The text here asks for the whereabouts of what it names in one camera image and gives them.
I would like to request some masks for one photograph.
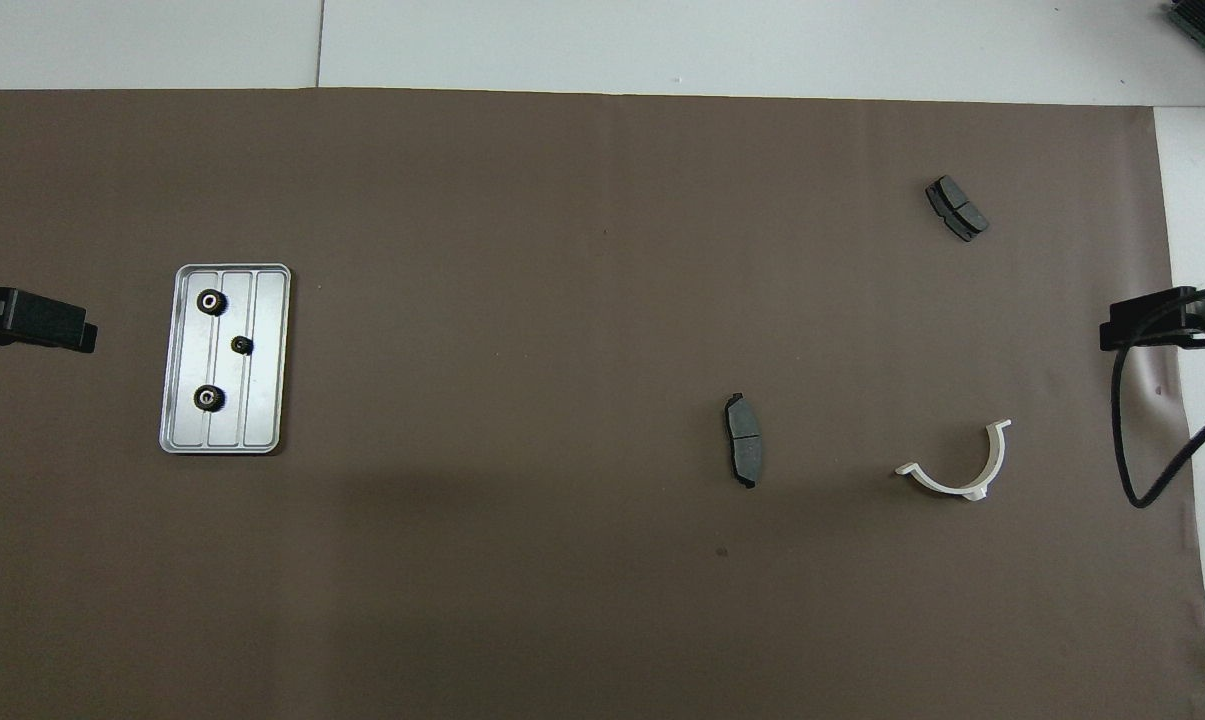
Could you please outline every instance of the white plastic bracket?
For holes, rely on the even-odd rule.
[[[1003,429],[1010,424],[1010,420],[998,420],[997,423],[989,423],[984,425],[986,430],[989,430],[989,461],[984,462],[984,470],[980,471],[976,479],[968,483],[965,486],[950,488],[941,486],[928,476],[922,466],[917,462],[909,462],[909,465],[900,465],[895,468],[895,474],[899,476],[913,476],[913,479],[922,483],[923,486],[934,489],[935,492],[945,492],[945,495],[960,495],[966,497],[966,500],[976,501],[983,500],[984,496],[989,495],[989,483],[994,482],[998,477],[998,471],[1001,470],[1003,460],[1006,456],[1006,437],[1003,436]]]

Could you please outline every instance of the silver metal tray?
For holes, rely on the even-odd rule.
[[[199,295],[223,293],[223,311],[199,309]],[[286,368],[290,270],[276,262],[186,265],[176,273],[158,441],[166,452],[263,454],[278,444]],[[249,338],[249,354],[233,338]],[[201,386],[223,391],[223,406],[195,405]],[[204,391],[204,400],[213,397]]]

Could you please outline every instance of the metal tray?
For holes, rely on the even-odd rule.
[[[223,293],[218,315],[199,309],[204,290]],[[158,442],[177,454],[263,454],[278,444],[290,270],[276,262],[186,265],[176,273]],[[249,354],[233,338],[253,342]],[[201,386],[223,406],[195,406]]]

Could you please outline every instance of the small black gear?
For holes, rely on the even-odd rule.
[[[194,405],[200,411],[214,413],[224,406],[224,391],[218,386],[200,386],[194,391]]]
[[[224,313],[228,307],[228,299],[218,290],[204,290],[198,294],[198,308],[208,315]]]

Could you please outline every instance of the white floor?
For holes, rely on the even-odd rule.
[[[1163,5],[0,0],[0,88],[321,82],[1154,105],[1174,281],[1205,287],[1205,53]],[[1182,370],[1197,427],[1205,352],[1185,352]],[[1205,573],[1205,448],[1195,473]]]

